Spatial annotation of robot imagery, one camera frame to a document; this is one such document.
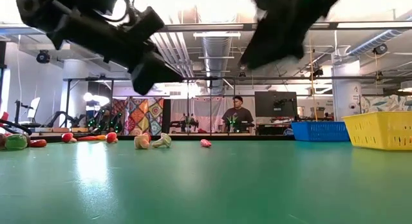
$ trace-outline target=blue basket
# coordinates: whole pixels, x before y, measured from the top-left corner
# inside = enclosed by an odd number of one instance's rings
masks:
[[[344,122],[293,122],[296,140],[318,142],[350,141]]]

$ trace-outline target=green tabletop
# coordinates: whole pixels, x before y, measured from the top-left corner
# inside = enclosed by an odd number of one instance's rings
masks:
[[[412,222],[412,153],[350,143],[133,141],[0,152],[0,223]]]

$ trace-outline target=person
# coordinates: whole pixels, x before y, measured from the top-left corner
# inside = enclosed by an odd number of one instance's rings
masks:
[[[222,116],[223,122],[225,124],[223,130],[224,132],[228,132],[230,128],[229,119],[232,117],[236,117],[236,121],[234,123],[234,127],[236,129],[242,130],[241,123],[247,122],[251,124],[253,122],[253,117],[250,111],[244,107],[243,105],[243,98],[239,95],[233,97],[233,108],[228,109],[225,114]],[[252,132],[252,127],[248,127],[249,133]]]

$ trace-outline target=computer monitor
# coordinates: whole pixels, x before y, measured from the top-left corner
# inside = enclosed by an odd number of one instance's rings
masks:
[[[297,117],[296,92],[255,91],[256,117]]]
[[[27,112],[27,118],[33,119],[36,116],[37,108],[39,108],[39,103],[40,103],[40,97],[37,97],[32,100],[32,102],[30,103],[30,108],[28,109],[28,112]]]

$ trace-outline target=white column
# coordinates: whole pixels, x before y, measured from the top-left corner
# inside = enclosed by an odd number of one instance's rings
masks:
[[[360,76],[360,69],[358,58],[345,63],[334,62],[332,76]],[[362,86],[359,80],[332,80],[332,88],[335,121],[342,121],[342,117],[361,113],[359,101]]]
[[[64,79],[84,79],[89,76],[89,71],[87,69],[87,64],[84,61],[75,60],[75,59],[68,59],[64,60],[64,67],[63,67],[63,78]],[[83,96],[85,93],[88,92],[89,83],[85,81],[72,81],[70,83],[70,90],[69,95],[69,110],[68,114],[72,117],[79,116],[81,114],[86,113],[86,101],[84,101]],[[66,111],[66,101],[67,101],[67,90],[68,90],[68,82],[63,82],[62,85],[62,97],[61,97],[61,104],[60,110]],[[64,122],[64,117],[60,117],[60,125]]]

